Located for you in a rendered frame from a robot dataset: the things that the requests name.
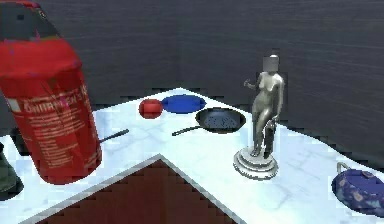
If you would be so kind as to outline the blue round plate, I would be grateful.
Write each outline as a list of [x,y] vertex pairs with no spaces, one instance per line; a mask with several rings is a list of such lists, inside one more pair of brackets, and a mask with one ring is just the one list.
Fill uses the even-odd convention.
[[206,102],[203,98],[195,95],[172,95],[162,101],[163,109],[170,113],[188,114],[203,109]]

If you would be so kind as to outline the black frying pan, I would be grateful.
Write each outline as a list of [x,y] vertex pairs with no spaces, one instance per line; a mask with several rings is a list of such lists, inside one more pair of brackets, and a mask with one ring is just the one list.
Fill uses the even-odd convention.
[[173,132],[172,136],[200,128],[215,134],[229,134],[238,131],[246,123],[246,117],[242,113],[221,107],[201,110],[195,115],[195,120],[196,126]]

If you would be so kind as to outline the red round apple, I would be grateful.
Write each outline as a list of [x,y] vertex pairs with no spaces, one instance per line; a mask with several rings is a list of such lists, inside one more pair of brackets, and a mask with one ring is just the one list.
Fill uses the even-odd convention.
[[139,114],[144,119],[156,119],[162,111],[162,103],[157,99],[145,99],[139,105]]

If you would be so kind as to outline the silver figure statue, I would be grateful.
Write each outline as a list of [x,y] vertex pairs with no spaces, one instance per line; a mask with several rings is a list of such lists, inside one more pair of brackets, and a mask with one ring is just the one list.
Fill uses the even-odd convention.
[[278,172],[278,163],[272,153],[285,88],[285,81],[278,71],[279,56],[272,53],[263,58],[262,72],[256,83],[251,84],[249,79],[244,81],[245,87],[257,91],[251,108],[253,145],[234,155],[233,166],[242,176],[252,180],[269,180]]

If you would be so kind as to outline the red fire extinguisher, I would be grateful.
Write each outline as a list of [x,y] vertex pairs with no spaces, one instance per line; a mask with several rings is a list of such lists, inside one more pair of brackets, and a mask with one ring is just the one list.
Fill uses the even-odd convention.
[[0,90],[44,181],[72,183],[100,165],[82,63],[36,2],[0,0]]

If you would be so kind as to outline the blue patterned pouch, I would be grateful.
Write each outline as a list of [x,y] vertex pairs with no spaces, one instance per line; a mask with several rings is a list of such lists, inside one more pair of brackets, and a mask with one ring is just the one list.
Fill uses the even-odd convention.
[[353,211],[384,218],[384,182],[381,179],[343,162],[337,163],[336,171],[331,188],[342,204]]

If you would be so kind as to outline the dark green object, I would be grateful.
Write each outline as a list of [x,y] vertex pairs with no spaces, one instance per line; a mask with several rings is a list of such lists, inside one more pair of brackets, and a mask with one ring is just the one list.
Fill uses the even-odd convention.
[[0,142],[0,201],[9,200],[24,189],[23,182],[9,164],[3,150],[4,145]]

